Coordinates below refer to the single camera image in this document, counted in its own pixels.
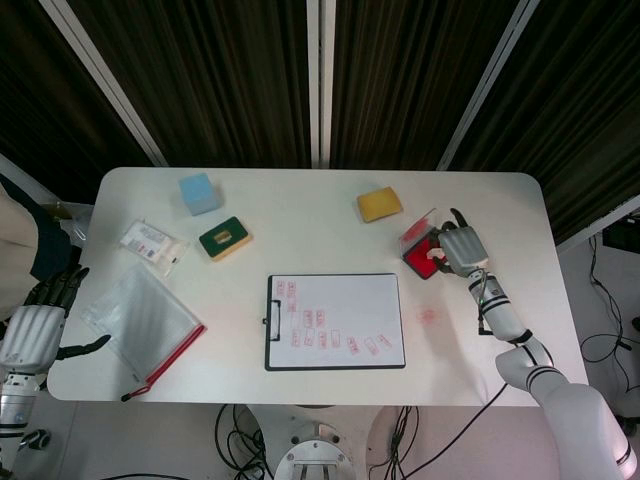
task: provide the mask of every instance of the person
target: person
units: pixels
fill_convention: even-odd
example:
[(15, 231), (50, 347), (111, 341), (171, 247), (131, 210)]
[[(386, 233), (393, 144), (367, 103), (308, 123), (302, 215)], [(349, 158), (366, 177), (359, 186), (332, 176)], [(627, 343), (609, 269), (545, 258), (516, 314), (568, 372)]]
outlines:
[(49, 214), (0, 174), (0, 337), (6, 322), (41, 281), (66, 270), (69, 236)]

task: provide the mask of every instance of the white table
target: white table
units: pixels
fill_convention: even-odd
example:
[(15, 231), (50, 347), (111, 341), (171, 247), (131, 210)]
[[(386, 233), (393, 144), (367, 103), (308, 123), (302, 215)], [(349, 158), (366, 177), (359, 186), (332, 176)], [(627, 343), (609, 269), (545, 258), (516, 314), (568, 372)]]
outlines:
[[(205, 169), (222, 208), (192, 217), (178, 179), (202, 169), (119, 168), (102, 181), (81, 263), (91, 267), (62, 345), (96, 334), (80, 313), (137, 262), (118, 247), (135, 219), (191, 246), (167, 278), (170, 290), (208, 331), (140, 401), (480, 405), (503, 381), (494, 365), (508, 345), (477, 334), (466, 281), (421, 280), (399, 257), (397, 239), (433, 207), (447, 219), (460, 209), (491, 256), (492, 271), (522, 321), (570, 381), (586, 383), (544, 202), (531, 177), (512, 173)], [(390, 185), (404, 212), (364, 224), (356, 197)], [(237, 216), (254, 240), (219, 263), (198, 242)], [(281, 273), (394, 272), (398, 275), (407, 366), (402, 370), (267, 372), (267, 277)], [(51, 393), (65, 400), (118, 400), (135, 387), (109, 349), (56, 362)], [(534, 405), (507, 389), (497, 405)]]

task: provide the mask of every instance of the blue sponge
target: blue sponge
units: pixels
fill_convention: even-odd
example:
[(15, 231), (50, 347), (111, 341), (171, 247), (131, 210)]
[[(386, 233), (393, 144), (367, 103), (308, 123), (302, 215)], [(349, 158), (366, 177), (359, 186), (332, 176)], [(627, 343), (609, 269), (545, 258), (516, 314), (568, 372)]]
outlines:
[(181, 178), (180, 191), (191, 215), (200, 215), (220, 207), (220, 199), (206, 173)]

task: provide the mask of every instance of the green sponge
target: green sponge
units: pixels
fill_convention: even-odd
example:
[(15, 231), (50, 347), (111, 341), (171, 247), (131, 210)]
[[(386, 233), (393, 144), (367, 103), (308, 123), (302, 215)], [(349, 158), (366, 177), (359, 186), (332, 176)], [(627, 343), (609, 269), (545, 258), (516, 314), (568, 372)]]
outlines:
[(251, 240), (237, 217), (231, 217), (200, 236), (200, 243), (211, 260), (217, 262)]

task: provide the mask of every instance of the black curtain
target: black curtain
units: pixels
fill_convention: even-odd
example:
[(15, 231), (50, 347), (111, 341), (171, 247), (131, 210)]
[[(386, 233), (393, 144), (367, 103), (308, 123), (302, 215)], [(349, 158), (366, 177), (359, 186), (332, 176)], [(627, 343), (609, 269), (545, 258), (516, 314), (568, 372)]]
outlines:
[(534, 176), (558, 242), (640, 194), (639, 5), (541, 2), (450, 167)]
[(0, 153), (68, 201), (112, 168), (150, 165), (35, 1), (0, 1)]
[(331, 166), (434, 169), (516, 4), (339, 1)]
[(172, 166), (309, 167), (302, 0), (71, 0)]

